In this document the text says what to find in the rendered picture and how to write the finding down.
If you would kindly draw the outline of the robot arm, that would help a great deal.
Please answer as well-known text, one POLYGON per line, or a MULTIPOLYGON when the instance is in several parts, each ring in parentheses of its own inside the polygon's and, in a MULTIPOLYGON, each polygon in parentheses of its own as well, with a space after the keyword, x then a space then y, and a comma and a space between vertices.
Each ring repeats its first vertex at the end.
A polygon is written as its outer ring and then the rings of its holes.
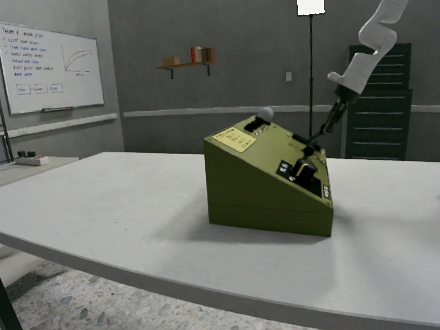
POLYGON ((397 40, 396 32, 379 22, 396 23, 408 1, 382 0, 375 14, 359 33, 360 43, 376 52, 373 55, 356 53, 343 76, 331 72, 327 78, 361 94, 375 66, 397 40))

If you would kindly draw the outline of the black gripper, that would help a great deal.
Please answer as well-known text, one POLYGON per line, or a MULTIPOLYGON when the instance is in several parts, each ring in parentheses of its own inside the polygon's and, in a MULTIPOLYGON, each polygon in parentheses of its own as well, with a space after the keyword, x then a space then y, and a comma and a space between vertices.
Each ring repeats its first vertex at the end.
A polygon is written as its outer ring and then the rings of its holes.
POLYGON ((339 122, 339 120, 342 117, 343 113, 346 111, 346 109, 347 109, 347 106, 346 106, 347 102, 349 101, 351 103, 356 103, 356 101, 358 100, 358 98, 360 96, 360 94, 357 93, 356 91, 354 91, 354 90, 352 90, 352 89, 350 89, 348 87, 345 87, 345 86, 343 86, 341 84, 337 85, 337 87, 336 87, 336 89, 334 91, 334 94, 339 96, 340 98, 338 99, 338 101, 334 102, 334 105, 333 105, 333 107, 331 108, 331 110, 329 112, 330 114, 328 114, 328 118, 327 118, 326 122, 328 122, 328 120, 329 120, 329 122, 327 123, 325 129, 323 130, 323 133, 325 133, 327 135, 329 135, 331 133, 332 129, 336 125, 335 123, 339 122))

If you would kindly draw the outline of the olive green control panel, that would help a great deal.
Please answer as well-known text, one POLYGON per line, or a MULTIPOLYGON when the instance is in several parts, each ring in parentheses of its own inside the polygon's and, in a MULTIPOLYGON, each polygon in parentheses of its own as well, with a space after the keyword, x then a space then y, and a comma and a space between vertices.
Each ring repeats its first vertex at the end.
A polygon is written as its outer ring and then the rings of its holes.
POLYGON ((331 237, 328 167, 316 140, 327 123, 305 140, 272 118, 264 107, 203 139, 209 224, 331 237))

